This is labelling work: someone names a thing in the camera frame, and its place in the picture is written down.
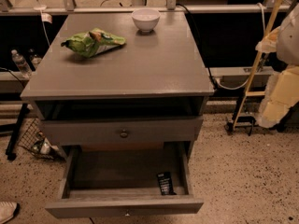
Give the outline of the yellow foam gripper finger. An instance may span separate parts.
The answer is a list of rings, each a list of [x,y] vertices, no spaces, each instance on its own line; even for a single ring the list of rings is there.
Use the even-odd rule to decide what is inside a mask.
[[[299,39],[296,28],[279,26],[260,41],[255,49],[263,53],[275,52],[287,64],[282,72],[268,78],[265,95],[259,106],[257,123],[264,128],[279,124],[290,109],[299,102]]]

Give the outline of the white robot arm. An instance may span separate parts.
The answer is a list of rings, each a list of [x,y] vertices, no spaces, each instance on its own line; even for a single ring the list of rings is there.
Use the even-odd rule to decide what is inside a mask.
[[[272,128],[299,102],[299,5],[255,49],[266,54],[274,52],[287,64],[282,72],[268,78],[256,117],[261,127]]]

